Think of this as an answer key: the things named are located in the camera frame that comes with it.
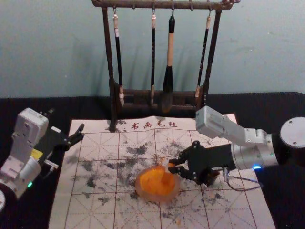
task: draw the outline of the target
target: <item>robotic arm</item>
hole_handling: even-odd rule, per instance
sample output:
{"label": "robotic arm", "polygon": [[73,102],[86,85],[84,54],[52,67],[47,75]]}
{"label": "robotic arm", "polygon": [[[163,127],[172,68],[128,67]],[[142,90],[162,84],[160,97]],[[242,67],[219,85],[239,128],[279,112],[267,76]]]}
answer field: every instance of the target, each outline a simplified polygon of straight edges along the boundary
{"label": "robotic arm", "polygon": [[0,169],[0,213],[22,196],[45,164],[50,166],[48,174],[58,168],[49,160],[53,152],[67,151],[83,139],[84,124],[69,137],[49,126],[48,117],[52,112],[43,114],[27,108],[18,114],[10,155]]}
{"label": "robotic arm", "polygon": [[[269,167],[294,163],[305,166],[305,118],[297,117],[283,124],[280,133],[267,134],[264,130],[243,128],[227,116],[204,106],[196,112],[196,129],[207,137],[226,138],[232,143],[204,148],[198,141],[169,162],[171,173],[195,181],[214,183],[219,170],[228,182],[229,170]],[[187,160],[189,170],[178,166]]]}

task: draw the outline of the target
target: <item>black ink splatter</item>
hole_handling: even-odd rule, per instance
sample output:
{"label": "black ink splatter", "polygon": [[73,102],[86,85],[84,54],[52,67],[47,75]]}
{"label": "black ink splatter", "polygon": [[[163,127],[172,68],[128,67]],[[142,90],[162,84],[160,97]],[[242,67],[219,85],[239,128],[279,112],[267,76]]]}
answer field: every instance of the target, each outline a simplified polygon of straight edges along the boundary
{"label": "black ink splatter", "polygon": [[145,143],[143,146],[140,146],[139,148],[131,148],[127,147],[126,152],[130,154],[135,154],[135,155],[143,155],[147,151],[147,143]]}
{"label": "black ink splatter", "polygon": [[173,214],[172,213],[170,213],[170,212],[168,212],[168,213],[165,213],[165,212],[163,212],[162,213],[162,216],[164,217],[164,218],[172,218],[173,217]]}
{"label": "black ink splatter", "polygon": [[102,190],[103,192],[106,191],[106,189],[104,187],[98,187],[98,189]]}
{"label": "black ink splatter", "polygon": [[78,157],[77,155],[77,151],[75,151],[75,153],[71,156],[66,157],[65,161],[67,164],[75,164],[78,161]]}
{"label": "black ink splatter", "polygon": [[205,200],[210,203],[211,205],[214,205],[218,199],[224,199],[219,193],[215,194],[214,198],[206,198]]}
{"label": "black ink splatter", "polygon": [[180,145],[178,142],[172,141],[170,144],[165,145],[161,149],[161,153],[164,155],[177,156],[181,151],[184,150],[184,146]]}
{"label": "black ink splatter", "polygon": [[219,195],[219,193],[215,194],[215,198],[217,198],[217,199],[224,199],[222,196]]}
{"label": "black ink splatter", "polygon": [[128,184],[132,187],[135,187],[135,180],[128,181]]}
{"label": "black ink splatter", "polygon": [[125,167],[125,163],[124,163],[124,162],[120,162],[120,163],[118,164],[118,166],[119,166],[119,168],[124,168],[124,167]]}
{"label": "black ink splatter", "polygon": [[81,166],[82,166],[87,172],[92,171],[92,161],[83,161],[83,162],[81,163]]}
{"label": "black ink splatter", "polygon": [[125,165],[126,165],[127,167],[133,167],[136,163],[137,163],[137,159],[136,159],[136,158],[128,158],[128,159],[126,160]]}
{"label": "black ink splatter", "polygon": [[102,177],[106,179],[111,179],[111,175],[109,173],[105,173]]}
{"label": "black ink splatter", "polygon": [[130,194],[131,199],[138,199],[138,197],[139,197],[138,194],[135,192]]}
{"label": "black ink splatter", "polygon": [[124,120],[118,120],[117,123],[120,125],[126,124],[126,122]]}
{"label": "black ink splatter", "polygon": [[98,200],[100,202],[102,202],[102,206],[104,206],[105,203],[107,203],[110,200],[110,198],[109,197],[100,197],[100,198],[98,198]]}
{"label": "black ink splatter", "polygon": [[87,186],[94,188],[96,186],[96,184],[93,182],[94,179],[95,179],[95,175],[91,175],[87,180]]}
{"label": "black ink splatter", "polygon": [[85,195],[86,199],[89,199],[89,198],[90,198],[90,193],[82,192],[82,194]]}
{"label": "black ink splatter", "polygon": [[[109,130],[110,127],[107,127],[105,130]],[[110,130],[109,130],[110,131]],[[120,132],[118,128],[115,128],[115,132]]]}
{"label": "black ink splatter", "polygon": [[116,165],[115,164],[107,163],[106,166],[111,168],[111,169],[116,169]]}

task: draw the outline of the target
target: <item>black table surface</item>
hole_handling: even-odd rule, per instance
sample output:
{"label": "black table surface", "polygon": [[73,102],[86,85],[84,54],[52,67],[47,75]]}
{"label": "black table surface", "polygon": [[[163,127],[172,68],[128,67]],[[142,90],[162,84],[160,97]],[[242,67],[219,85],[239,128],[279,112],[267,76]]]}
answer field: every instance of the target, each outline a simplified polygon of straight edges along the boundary
{"label": "black table surface", "polygon": [[[209,105],[222,114],[235,113],[237,122],[249,128],[279,132],[290,118],[305,116],[305,95],[301,93],[214,94]],[[0,165],[12,144],[11,134],[20,111],[55,108],[50,123],[68,133],[72,119],[110,119],[107,97],[64,97],[0,99]],[[150,110],[124,113],[119,118],[141,118],[161,113]],[[194,112],[171,112],[166,116],[194,117]],[[63,153],[53,156],[62,163]],[[18,203],[0,222],[1,229],[48,228],[60,170],[44,182],[35,180]],[[269,167],[256,171],[264,185],[263,193],[277,228],[305,228],[305,168],[298,166]]]}

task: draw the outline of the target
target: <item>wire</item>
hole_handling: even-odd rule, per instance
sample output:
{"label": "wire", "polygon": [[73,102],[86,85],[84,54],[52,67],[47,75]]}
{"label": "wire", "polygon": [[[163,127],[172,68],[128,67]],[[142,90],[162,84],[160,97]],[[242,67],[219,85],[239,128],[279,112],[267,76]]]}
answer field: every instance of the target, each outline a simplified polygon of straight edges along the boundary
{"label": "wire", "polygon": [[51,167],[48,171],[48,173],[42,178],[42,180],[45,180],[46,178],[48,178],[50,176],[50,174],[54,171],[54,168]]}
{"label": "wire", "polygon": [[232,187],[232,186],[230,185],[229,182],[227,182],[228,186],[229,186],[232,190],[234,190],[234,191],[244,192],[244,191],[250,191],[250,190],[253,190],[253,189],[257,189],[257,188],[262,188],[262,187],[264,187],[264,185],[263,185],[261,182],[256,181],[256,180],[251,180],[251,179],[244,178],[244,177],[234,177],[234,176],[232,176],[232,177],[233,177],[234,179],[246,180],[246,181],[250,181],[250,182],[259,184],[259,186],[244,189],[244,188],[234,188],[234,187]]}

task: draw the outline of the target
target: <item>teal wall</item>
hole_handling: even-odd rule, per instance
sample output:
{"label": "teal wall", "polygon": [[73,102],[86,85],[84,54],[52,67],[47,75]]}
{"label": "teal wall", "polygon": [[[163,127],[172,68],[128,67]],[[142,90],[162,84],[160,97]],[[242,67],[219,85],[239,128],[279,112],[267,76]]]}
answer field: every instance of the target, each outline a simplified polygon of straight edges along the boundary
{"label": "teal wall", "polygon": [[[224,11],[210,92],[305,93],[304,9],[304,1],[242,0]],[[108,14],[118,81],[112,9]],[[152,11],[117,14],[124,87],[149,89]],[[170,10],[156,10],[156,16],[155,76],[161,89]],[[174,16],[174,89],[194,90],[207,12],[175,10]],[[107,72],[102,11],[90,0],[0,1],[0,97],[107,96]]]}

